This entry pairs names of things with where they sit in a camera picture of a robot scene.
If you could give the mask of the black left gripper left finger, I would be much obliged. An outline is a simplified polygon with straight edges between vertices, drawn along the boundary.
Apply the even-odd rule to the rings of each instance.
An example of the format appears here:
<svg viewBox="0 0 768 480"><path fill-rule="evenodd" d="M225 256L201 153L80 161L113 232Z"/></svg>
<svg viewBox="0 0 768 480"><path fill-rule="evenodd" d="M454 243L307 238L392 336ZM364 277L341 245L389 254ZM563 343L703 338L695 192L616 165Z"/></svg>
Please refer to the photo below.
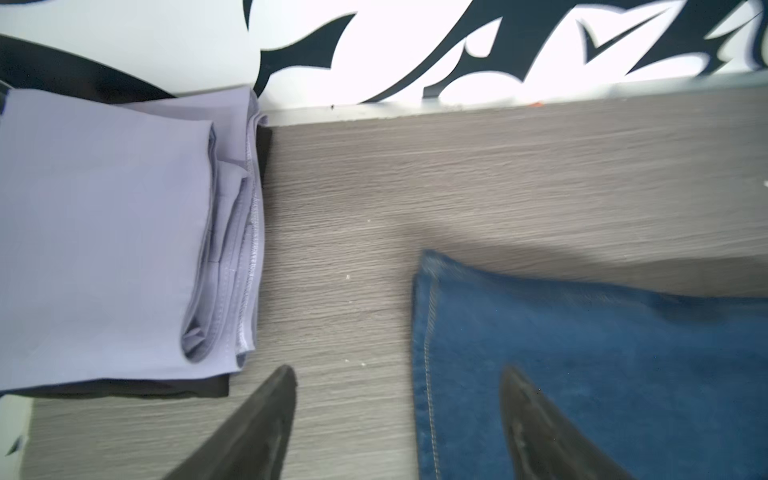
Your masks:
<svg viewBox="0 0 768 480"><path fill-rule="evenodd" d="M278 480L297 405L294 369L282 365L168 479Z"/></svg>

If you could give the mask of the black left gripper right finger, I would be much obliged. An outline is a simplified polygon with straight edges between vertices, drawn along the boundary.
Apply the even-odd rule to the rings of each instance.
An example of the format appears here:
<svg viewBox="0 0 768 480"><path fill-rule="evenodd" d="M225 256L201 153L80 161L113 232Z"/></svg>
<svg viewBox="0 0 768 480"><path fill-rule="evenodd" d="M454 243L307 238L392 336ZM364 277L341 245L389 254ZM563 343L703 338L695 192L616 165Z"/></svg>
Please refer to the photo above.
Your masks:
<svg viewBox="0 0 768 480"><path fill-rule="evenodd" d="M519 369L500 377L503 430L517 479L630 479Z"/></svg>

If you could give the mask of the dark navy garment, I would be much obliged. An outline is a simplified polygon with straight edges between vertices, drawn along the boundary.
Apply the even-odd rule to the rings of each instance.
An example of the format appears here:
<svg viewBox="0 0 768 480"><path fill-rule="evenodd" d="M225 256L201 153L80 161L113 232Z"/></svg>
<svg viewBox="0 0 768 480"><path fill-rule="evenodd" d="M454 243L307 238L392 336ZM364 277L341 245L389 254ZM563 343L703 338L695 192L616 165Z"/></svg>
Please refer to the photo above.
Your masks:
<svg viewBox="0 0 768 480"><path fill-rule="evenodd" d="M526 279L427 251L411 357L423 479L517 479L507 365L634 479L767 475L763 298Z"/></svg>

